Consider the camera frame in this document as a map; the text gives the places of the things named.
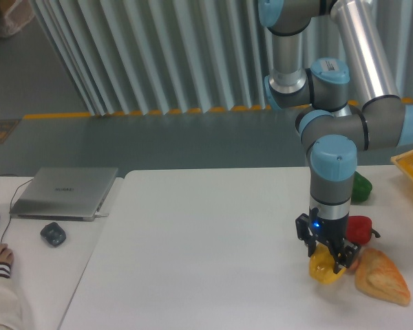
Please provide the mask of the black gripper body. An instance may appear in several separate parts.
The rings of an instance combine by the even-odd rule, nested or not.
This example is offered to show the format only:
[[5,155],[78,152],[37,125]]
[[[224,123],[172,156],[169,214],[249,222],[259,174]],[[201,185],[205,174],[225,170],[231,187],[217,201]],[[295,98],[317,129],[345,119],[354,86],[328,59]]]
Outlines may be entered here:
[[295,220],[297,237],[303,241],[307,247],[310,237],[315,237],[316,241],[325,245],[331,255],[339,251],[344,246],[348,215],[335,220],[328,220],[318,216],[308,216],[301,214]]

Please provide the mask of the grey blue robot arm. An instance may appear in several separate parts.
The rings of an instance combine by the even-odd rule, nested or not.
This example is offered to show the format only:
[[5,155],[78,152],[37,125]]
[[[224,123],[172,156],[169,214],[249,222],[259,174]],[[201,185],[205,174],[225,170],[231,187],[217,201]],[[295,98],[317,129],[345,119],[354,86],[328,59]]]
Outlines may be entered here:
[[[310,203],[296,219],[297,236],[310,253],[325,245],[338,273],[361,249],[346,236],[357,155],[413,144],[413,105],[399,97],[370,1],[260,1],[258,12],[274,37],[266,98],[275,109],[305,106],[296,129],[310,167]],[[324,15],[337,24],[347,59],[304,68],[303,31]]]

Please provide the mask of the cream striped sleeve forearm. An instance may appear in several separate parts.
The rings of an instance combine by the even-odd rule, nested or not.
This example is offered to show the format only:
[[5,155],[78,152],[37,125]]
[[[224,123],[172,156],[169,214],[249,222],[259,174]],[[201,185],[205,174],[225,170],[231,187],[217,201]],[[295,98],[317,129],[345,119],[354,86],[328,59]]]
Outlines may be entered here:
[[10,264],[0,262],[0,329],[25,329],[21,301]]

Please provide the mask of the person's hand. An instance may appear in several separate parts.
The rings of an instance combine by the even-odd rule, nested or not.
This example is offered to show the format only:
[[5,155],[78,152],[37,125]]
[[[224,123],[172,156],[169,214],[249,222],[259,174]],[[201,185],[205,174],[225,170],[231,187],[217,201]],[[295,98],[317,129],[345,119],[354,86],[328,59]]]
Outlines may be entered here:
[[14,262],[14,254],[12,249],[6,243],[0,243],[0,264],[12,266]]

